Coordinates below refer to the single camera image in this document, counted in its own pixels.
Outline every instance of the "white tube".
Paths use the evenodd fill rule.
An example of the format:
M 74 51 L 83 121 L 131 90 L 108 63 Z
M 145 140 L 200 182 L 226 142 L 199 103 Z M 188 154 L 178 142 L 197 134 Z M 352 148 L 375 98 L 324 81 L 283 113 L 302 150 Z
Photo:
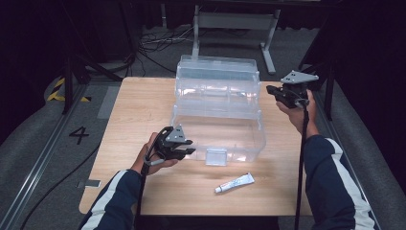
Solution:
M 217 188 L 215 188 L 214 191 L 218 194 L 218 193 L 225 192 L 225 191 L 227 191 L 229 189 L 233 189 L 233 188 L 235 188 L 237 186 L 240 186 L 240 185 L 246 185 L 246 184 L 254 183 L 254 181 L 255 181 L 254 177 L 250 173 L 247 173 L 245 175 L 240 176 L 237 179 L 234 179 L 232 181 L 229 181 L 227 183 L 224 183 L 224 184 L 218 186 Z

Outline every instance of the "sleeve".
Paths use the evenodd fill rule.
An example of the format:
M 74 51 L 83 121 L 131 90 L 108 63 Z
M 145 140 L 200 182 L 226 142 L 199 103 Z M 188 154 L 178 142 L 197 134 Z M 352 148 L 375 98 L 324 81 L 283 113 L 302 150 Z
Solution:
M 305 191 L 313 229 L 373 229 L 371 207 L 341 164 L 342 154 L 336 142 L 321 135 L 308 138 L 304 145 Z
M 140 186 L 141 176 L 137 172 L 117 172 L 101 190 L 79 229 L 131 229 L 131 208 L 138 200 Z

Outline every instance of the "table top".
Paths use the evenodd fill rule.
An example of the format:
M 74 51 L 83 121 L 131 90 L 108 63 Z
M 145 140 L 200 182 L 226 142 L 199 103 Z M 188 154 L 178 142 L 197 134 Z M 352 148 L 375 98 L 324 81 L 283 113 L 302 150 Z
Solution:
M 180 216 L 294 216 L 301 137 L 275 98 L 261 83 L 259 106 L 267 144 L 254 162 L 206 166 L 205 161 L 184 159 L 176 166 L 147 177 L 143 215 Z M 87 213 L 102 187 L 119 170 L 128 169 L 152 132 L 169 125 L 175 79 L 126 78 L 115 102 L 89 179 L 99 188 L 86 188 L 79 205 Z M 214 189 L 243 174 L 255 183 L 228 193 Z M 305 193 L 302 215 L 311 215 Z

